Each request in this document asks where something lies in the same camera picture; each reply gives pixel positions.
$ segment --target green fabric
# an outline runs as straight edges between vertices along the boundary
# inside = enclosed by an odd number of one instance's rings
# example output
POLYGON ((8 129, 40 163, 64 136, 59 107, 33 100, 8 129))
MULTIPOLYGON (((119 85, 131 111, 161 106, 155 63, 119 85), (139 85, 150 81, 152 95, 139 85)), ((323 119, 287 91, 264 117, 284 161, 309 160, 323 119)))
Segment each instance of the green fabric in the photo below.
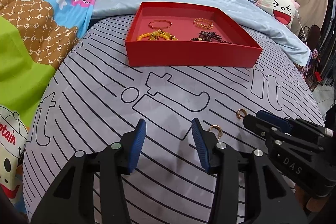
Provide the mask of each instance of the green fabric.
POLYGON ((0 105, 29 127, 54 74, 52 66, 32 60, 18 29, 0 16, 0 105))

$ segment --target red tray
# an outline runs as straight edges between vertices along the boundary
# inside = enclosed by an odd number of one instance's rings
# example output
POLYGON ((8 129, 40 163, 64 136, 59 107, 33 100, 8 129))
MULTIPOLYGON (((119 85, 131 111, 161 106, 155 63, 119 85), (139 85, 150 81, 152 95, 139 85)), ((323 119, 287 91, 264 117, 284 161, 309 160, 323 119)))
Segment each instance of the red tray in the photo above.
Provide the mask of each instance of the red tray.
POLYGON ((263 50, 233 19, 218 8, 173 2, 143 2, 125 40, 130 66, 225 66, 252 68, 263 50), (211 30, 194 25, 195 18, 209 19, 211 30), (172 22, 166 32, 177 41, 137 37, 154 30, 148 23, 164 19, 172 22), (190 41, 200 31, 215 31, 233 44, 190 41))

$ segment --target bracelet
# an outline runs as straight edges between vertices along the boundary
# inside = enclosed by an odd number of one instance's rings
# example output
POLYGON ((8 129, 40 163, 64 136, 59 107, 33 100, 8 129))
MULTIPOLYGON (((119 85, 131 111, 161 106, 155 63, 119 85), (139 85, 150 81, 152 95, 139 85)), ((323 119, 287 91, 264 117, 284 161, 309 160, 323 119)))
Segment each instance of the bracelet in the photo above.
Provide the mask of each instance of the bracelet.
POLYGON ((192 38, 190 40, 194 41, 207 41, 207 42, 213 42, 212 40, 217 40, 219 43, 228 43, 232 44, 230 41, 222 40, 223 37, 221 37, 219 34, 216 34, 216 32, 205 32, 201 31, 199 33, 198 37, 192 38))
POLYGON ((157 30, 168 29, 168 28, 170 28, 171 25, 172 25, 172 23, 169 20, 163 20, 163 19, 153 20, 153 21, 151 21, 151 22, 148 23, 149 27, 151 27, 152 29, 157 29, 157 30), (167 23, 169 23, 169 26, 166 26, 166 27, 155 27, 155 26, 152 26, 151 24, 155 23, 155 22, 167 22, 167 23))
POLYGON ((204 18, 195 18, 194 19, 194 24, 197 26, 197 27, 200 27, 200 28, 203 28, 203 29, 207 29, 207 30, 210 30, 213 28, 213 23, 209 20, 209 19, 204 19, 204 18))
POLYGON ((151 33, 148 32, 148 33, 141 34, 141 35, 138 36, 137 41, 140 41, 144 37, 149 37, 148 40, 159 40, 159 37, 162 37, 166 40, 178 40, 175 36, 173 36, 169 32, 165 32, 163 30, 158 30, 158 31, 154 31, 154 32, 151 32, 151 33))

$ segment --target floor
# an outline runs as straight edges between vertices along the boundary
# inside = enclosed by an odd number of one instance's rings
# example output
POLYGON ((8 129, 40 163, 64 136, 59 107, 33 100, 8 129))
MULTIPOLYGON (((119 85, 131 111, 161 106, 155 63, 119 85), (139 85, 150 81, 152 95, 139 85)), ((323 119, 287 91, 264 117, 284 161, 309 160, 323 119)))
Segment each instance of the floor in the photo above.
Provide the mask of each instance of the floor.
POLYGON ((321 111, 323 119, 325 119, 326 112, 334 105, 334 86, 318 85, 312 92, 317 105, 321 111))

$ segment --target gray bedsheet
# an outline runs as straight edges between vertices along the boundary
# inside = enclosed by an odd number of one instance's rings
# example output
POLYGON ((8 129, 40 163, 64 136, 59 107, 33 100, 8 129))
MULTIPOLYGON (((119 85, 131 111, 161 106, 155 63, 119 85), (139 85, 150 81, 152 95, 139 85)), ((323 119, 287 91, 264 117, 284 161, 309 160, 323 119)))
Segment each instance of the gray bedsheet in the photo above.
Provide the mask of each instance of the gray bedsheet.
MULTIPOLYGON (((203 128, 221 126, 221 141, 247 152, 267 148, 237 119, 240 108, 323 124, 297 69, 265 35, 246 29, 263 48, 251 69, 131 68, 124 39, 132 20, 133 15, 115 16, 91 27, 45 91, 24 158, 24 199, 30 218, 75 151, 103 150, 118 141, 118 135, 133 130, 139 118, 147 122, 147 136, 137 169, 123 178, 135 224, 207 222, 216 178, 200 166, 190 131, 194 117, 203 128)), ((95 217, 100 222, 98 176, 95 187, 95 217)), ((238 222, 244 216, 244 191, 241 176, 238 222)))

